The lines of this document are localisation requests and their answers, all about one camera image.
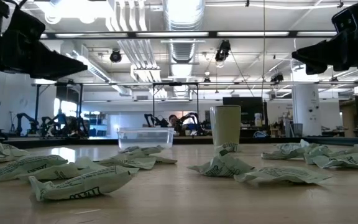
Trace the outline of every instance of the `security camera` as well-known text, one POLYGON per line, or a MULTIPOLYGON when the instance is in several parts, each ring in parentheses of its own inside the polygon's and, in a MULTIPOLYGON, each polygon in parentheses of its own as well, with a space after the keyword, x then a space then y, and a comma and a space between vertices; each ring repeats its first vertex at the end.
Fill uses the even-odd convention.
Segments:
POLYGON ((110 61, 112 61, 112 63, 119 63, 121 59, 122 57, 121 54, 119 53, 119 49, 112 50, 112 53, 110 55, 110 61))

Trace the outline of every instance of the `table surface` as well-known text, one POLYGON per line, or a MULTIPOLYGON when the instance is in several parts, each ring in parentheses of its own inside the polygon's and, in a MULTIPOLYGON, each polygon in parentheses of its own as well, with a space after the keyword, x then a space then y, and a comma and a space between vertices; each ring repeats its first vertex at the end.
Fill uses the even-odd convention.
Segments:
MULTIPOLYGON (((333 149, 346 147, 331 146, 333 149)), ((173 146, 160 155, 177 165, 140 171, 121 189, 94 198, 37 202, 30 184, 0 182, 0 223, 358 223, 358 169, 320 169, 303 160, 267 161, 260 153, 273 144, 244 144, 232 154, 259 167, 307 167, 333 178, 319 185, 293 185, 205 177, 186 167, 213 157, 212 146, 173 146)), ((116 146, 66 146, 30 149, 37 155, 59 154, 69 161, 104 159, 116 146)))

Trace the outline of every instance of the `clear plastic container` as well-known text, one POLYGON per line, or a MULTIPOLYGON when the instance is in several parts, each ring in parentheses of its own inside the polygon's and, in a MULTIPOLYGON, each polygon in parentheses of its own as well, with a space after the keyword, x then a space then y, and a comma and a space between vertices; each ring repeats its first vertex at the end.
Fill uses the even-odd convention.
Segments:
POLYGON ((121 150, 134 146, 161 146, 169 149, 172 147, 175 131, 173 128, 120 128, 117 133, 121 150))

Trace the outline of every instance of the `paper cup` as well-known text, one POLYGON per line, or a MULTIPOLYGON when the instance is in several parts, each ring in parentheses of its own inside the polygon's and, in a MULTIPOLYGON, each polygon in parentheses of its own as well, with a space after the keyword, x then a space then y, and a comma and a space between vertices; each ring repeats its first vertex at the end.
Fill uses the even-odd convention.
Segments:
POLYGON ((240 106, 214 106, 210 109, 214 146, 239 144, 241 129, 240 106))

